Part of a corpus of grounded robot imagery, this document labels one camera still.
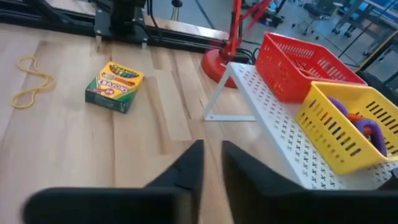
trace white pegboard shelf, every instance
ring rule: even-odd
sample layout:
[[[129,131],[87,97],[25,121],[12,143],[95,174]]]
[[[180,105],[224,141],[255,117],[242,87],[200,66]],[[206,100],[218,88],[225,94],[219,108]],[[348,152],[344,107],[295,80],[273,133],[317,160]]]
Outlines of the white pegboard shelf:
[[[229,77],[235,81],[254,117],[210,114]],[[255,119],[261,125],[270,148],[286,158],[286,165],[292,174],[290,178],[308,189],[376,189],[390,178],[390,170],[398,167],[398,162],[379,164],[366,170],[336,175],[295,122],[294,114],[299,106],[279,102],[263,82],[255,66],[230,62],[205,108],[204,117],[207,121]]]

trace purple toy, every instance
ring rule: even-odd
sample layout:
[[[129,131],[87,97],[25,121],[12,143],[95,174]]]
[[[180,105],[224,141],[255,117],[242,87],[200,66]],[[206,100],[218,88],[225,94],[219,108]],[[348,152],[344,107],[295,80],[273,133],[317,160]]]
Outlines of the purple toy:
[[[386,143],[384,142],[383,132],[379,126],[379,124],[371,119],[362,119],[355,123],[356,128],[363,134],[365,127],[368,127],[372,130],[371,133],[371,142],[373,146],[378,149],[378,151],[383,155],[387,156]]]
[[[348,110],[344,106],[344,104],[337,99],[334,99],[333,97],[328,97],[328,99],[333,103],[335,107],[337,107],[338,110],[347,118],[348,117]]]

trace rubber band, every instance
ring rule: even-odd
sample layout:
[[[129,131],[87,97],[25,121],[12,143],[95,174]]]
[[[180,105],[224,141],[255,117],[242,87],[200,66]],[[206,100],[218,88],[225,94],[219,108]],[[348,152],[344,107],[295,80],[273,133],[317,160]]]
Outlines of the rubber band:
[[[32,60],[33,63],[33,68],[34,70],[29,70],[26,68],[22,67],[22,62],[26,61],[26,60]],[[55,79],[52,75],[45,73],[45,72],[40,72],[39,69],[37,68],[37,59],[35,57],[24,57],[21,58],[17,63],[16,66],[18,67],[19,70],[26,72],[27,74],[33,74],[33,75],[37,75],[40,76],[42,78],[45,79],[45,81],[43,82],[43,84],[41,84],[41,86],[39,87],[35,87],[35,88],[30,88],[28,90],[22,90],[20,92],[18,92],[17,94],[15,94],[12,98],[11,98],[11,106],[13,106],[16,109],[26,109],[26,108],[30,108],[34,102],[35,102],[35,96],[36,93],[38,93],[39,91],[42,90],[47,90],[47,89],[51,89],[55,86]],[[26,104],[26,105],[18,105],[17,104],[17,99],[25,94],[31,93],[30,96],[30,103]]]

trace yellow plastic basket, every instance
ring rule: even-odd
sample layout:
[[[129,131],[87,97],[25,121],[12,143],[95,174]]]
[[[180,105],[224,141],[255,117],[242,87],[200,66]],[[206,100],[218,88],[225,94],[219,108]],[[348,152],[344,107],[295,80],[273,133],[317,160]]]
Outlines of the yellow plastic basket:
[[[386,139],[387,157],[355,128],[328,97],[341,101],[350,113],[377,121]],[[398,108],[372,87],[312,82],[296,121],[337,174],[380,162],[398,161]]]

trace crayon box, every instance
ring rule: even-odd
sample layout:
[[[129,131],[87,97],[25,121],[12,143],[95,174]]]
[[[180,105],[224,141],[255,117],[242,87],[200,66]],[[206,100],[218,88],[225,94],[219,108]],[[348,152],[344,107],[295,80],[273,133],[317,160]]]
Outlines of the crayon box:
[[[143,73],[109,62],[87,86],[85,100],[127,113],[143,79]]]

